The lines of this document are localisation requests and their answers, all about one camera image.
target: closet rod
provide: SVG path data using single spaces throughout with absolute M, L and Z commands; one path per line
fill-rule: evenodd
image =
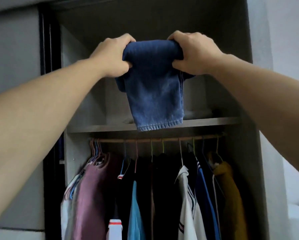
M 214 139 L 225 136 L 225 133 L 222 134 L 213 134 L 213 135 L 204 135 L 204 136 L 188 136 L 188 137 L 173 137 L 173 138 L 151 138 L 151 139 L 95 139 L 98 142 L 105 143 L 124 143 L 124 142 L 136 142 L 145 143 L 145 142 L 161 142 L 162 139 L 165 141 L 189 141 L 189 140 L 204 140 L 204 139 Z

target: folded blue jeans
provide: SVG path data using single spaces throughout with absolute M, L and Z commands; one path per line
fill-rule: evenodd
M 129 43 L 123 60 L 133 65 L 116 78 L 118 89 L 127 93 L 137 130 L 150 131 L 181 124 L 184 117 L 183 83 L 193 75 L 172 67 L 183 51 L 173 40 Z

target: jeans hem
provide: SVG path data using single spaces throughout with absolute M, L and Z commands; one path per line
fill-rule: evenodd
M 138 131 L 152 131 L 152 130 L 159 130 L 159 129 L 165 129 L 169 128 L 175 125 L 179 125 L 183 123 L 183 119 L 174 120 L 167 123 L 159 123 L 159 124 L 151 124 L 151 125 L 144 125 L 144 126 L 138 126 Z

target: closet shelf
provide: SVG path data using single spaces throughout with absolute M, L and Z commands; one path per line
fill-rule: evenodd
M 211 125 L 235 125 L 240 123 L 239 117 L 220 117 L 197 120 L 184 120 L 182 124 L 171 128 L 211 126 Z M 112 125 L 90 125 L 90 126 L 69 126 L 68 133 L 88 133 L 88 132 L 109 132 L 109 131 L 135 131 L 135 124 L 112 124 Z

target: person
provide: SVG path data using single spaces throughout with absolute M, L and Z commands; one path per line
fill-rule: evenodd
M 224 54 L 200 33 L 174 32 L 184 59 L 173 67 L 211 74 L 241 104 L 278 152 L 299 170 L 299 81 Z M 0 215 L 64 131 L 102 77 L 118 77 L 132 64 L 124 34 L 101 42 L 90 58 L 0 94 Z

